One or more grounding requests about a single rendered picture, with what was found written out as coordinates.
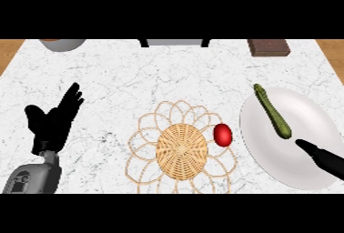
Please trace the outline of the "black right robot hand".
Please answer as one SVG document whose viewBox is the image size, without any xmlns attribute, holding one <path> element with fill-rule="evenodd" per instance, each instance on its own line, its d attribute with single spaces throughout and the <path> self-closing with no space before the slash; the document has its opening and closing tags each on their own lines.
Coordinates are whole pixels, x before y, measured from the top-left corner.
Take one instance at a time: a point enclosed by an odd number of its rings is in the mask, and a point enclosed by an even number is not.
<svg viewBox="0 0 344 233">
<path fill-rule="evenodd" d="M 319 148 L 305 139 L 297 139 L 294 143 L 307 152 L 318 167 L 337 178 L 344 180 L 344 158 L 328 150 Z"/>
</svg>

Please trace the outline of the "white plate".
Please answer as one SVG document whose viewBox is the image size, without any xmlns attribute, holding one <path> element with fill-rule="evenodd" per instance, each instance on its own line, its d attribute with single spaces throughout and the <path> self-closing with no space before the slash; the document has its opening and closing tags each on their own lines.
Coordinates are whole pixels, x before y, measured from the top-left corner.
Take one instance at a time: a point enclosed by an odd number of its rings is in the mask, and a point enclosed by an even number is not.
<svg viewBox="0 0 344 233">
<path fill-rule="evenodd" d="M 294 141 L 305 139 L 344 157 L 344 141 L 336 122 L 313 100 L 296 91 L 269 87 L 266 94 L 293 129 L 293 137 L 284 139 L 276 134 L 259 98 L 251 95 L 240 119 L 247 150 L 263 170 L 281 183 L 303 190 L 324 189 L 336 183 L 337 177 L 316 166 Z"/>
</svg>

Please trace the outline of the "grey bowl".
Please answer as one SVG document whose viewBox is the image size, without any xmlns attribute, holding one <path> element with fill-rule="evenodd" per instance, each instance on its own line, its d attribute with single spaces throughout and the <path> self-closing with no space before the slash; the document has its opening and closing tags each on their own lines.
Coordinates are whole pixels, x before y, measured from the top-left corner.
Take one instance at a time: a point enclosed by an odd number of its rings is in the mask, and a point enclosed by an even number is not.
<svg viewBox="0 0 344 233">
<path fill-rule="evenodd" d="M 85 39 L 42 39 L 40 42 L 54 52 L 67 52 L 82 46 Z"/>
</svg>

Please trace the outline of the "woven wicker placemat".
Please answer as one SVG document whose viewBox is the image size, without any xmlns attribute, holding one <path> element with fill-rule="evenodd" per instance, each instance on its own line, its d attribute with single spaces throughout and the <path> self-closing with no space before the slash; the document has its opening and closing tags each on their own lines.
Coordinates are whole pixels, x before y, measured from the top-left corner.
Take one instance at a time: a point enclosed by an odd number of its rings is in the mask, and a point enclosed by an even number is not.
<svg viewBox="0 0 344 233">
<path fill-rule="evenodd" d="M 182 109 L 181 104 L 186 105 L 188 107 L 186 111 Z M 167 116 L 158 112 L 163 105 L 170 106 Z M 176 124 L 173 123 L 175 109 L 178 110 L 182 117 L 182 121 L 178 122 Z M 197 109 L 203 110 L 203 113 L 200 115 L 197 115 Z M 188 123 L 189 113 L 192 115 L 192 122 L 191 122 L 192 124 Z M 142 120 L 150 116 L 154 116 L 155 124 L 152 127 L 142 127 Z M 191 105 L 189 102 L 185 100 L 179 100 L 176 102 L 170 102 L 170 101 L 160 102 L 155 111 L 141 116 L 138 120 L 138 131 L 133 133 L 133 135 L 127 140 L 130 156 L 127 158 L 127 163 L 126 163 L 126 177 L 136 184 L 138 193 L 141 193 L 142 191 L 142 186 L 151 186 L 152 184 L 155 184 L 155 182 L 157 182 L 157 193 L 158 193 L 161 187 L 161 180 L 164 177 L 169 177 L 175 182 L 173 190 L 172 190 L 175 194 L 179 193 L 179 183 L 185 181 L 191 185 L 192 193 L 201 194 L 203 192 L 195 185 L 195 177 L 200 174 L 204 174 L 207 176 L 214 194 L 217 190 L 214 179 L 219 178 L 223 178 L 228 183 L 228 190 L 225 193 L 226 194 L 232 193 L 231 175 L 238 167 L 238 157 L 232 151 L 232 141 L 231 144 L 223 147 L 223 151 L 217 155 L 212 155 L 209 152 L 209 144 L 216 143 L 217 141 L 216 138 L 207 140 L 203 133 L 210 128 L 213 129 L 214 132 L 217 126 L 220 125 L 220 124 L 217 125 L 212 124 L 213 116 L 217 117 L 219 123 L 222 124 L 223 120 L 219 113 L 210 112 L 206 106 Z M 164 118 L 169 122 L 169 127 L 164 130 L 158 126 L 157 117 Z M 201 129 L 198 129 L 195 125 L 204 117 L 207 117 L 207 125 Z M 144 132 L 148 130 L 155 130 L 158 132 L 157 141 L 148 140 L 147 136 L 144 135 Z M 139 147 L 133 147 L 133 139 L 136 136 L 141 136 L 141 139 L 144 140 L 144 144 Z M 148 146 L 154 147 L 155 149 L 155 157 L 152 158 L 147 158 L 138 155 L 141 149 L 144 149 Z M 234 161 L 234 165 L 231 169 L 226 168 L 225 164 L 219 160 L 219 158 L 228 152 L 232 154 L 232 161 Z M 142 168 L 142 172 L 138 179 L 129 174 L 129 166 L 133 158 L 138 158 L 142 162 L 145 162 L 145 166 Z M 206 165 L 209 159 L 216 160 L 216 162 L 220 165 L 220 168 L 223 169 L 223 174 L 213 175 L 207 171 Z M 155 162 L 161 170 L 161 174 L 155 179 L 150 181 L 142 181 L 145 171 L 151 166 L 151 164 L 154 164 Z"/>
</svg>

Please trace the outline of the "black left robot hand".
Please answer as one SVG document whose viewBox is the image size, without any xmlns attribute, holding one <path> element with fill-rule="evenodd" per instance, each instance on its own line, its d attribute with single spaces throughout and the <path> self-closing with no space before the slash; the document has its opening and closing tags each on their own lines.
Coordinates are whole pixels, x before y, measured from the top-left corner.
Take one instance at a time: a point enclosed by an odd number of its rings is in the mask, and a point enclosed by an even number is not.
<svg viewBox="0 0 344 233">
<path fill-rule="evenodd" d="M 40 155 L 43 151 L 58 153 L 67 143 L 71 124 L 83 104 L 83 92 L 80 84 L 74 83 L 62 97 L 58 107 L 45 113 L 36 105 L 24 109 L 28 120 L 28 129 L 34 133 L 34 145 L 31 153 Z"/>
</svg>

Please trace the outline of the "red tomato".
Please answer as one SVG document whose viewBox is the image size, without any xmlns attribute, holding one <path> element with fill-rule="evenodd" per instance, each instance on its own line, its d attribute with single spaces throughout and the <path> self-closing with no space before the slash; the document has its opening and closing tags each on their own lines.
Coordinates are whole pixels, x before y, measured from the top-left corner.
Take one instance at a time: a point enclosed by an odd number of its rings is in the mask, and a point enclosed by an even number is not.
<svg viewBox="0 0 344 233">
<path fill-rule="evenodd" d="M 232 129 L 226 124 L 216 125 L 214 140 L 220 147 L 228 147 L 232 144 Z"/>
</svg>

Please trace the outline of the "green squash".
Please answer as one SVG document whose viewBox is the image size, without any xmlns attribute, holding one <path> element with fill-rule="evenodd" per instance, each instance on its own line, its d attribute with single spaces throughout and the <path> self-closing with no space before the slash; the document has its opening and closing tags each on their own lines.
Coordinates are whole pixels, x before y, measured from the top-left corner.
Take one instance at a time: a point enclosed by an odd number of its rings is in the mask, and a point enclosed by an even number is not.
<svg viewBox="0 0 344 233">
<path fill-rule="evenodd" d="M 276 111 L 276 108 L 275 108 L 275 106 L 271 102 L 269 96 L 266 94 L 266 90 L 260 84 L 254 85 L 254 94 L 256 94 L 256 97 L 257 97 L 259 102 L 262 104 L 262 107 L 265 109 L 265 112 L 269 116 L 269 119 L 271 119 L 274 129 L 276 131 L 278 136 L 282 139 L 290 139 L 293 137 L 293 129 L 291 129 L 282 115 Z"/>
</svg>

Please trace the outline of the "brown block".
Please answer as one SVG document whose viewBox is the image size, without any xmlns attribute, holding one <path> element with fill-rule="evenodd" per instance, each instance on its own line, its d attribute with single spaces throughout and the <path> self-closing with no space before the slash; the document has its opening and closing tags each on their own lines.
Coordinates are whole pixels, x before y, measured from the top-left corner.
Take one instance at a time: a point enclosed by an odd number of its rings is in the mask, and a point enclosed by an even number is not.
<svg viewBox="0 0 344 233">
<path fill-rule="evenodd" d="M 287 56 L 291 49 L 285 39 L 248 39 L 253 56 Z"/>
</svg>

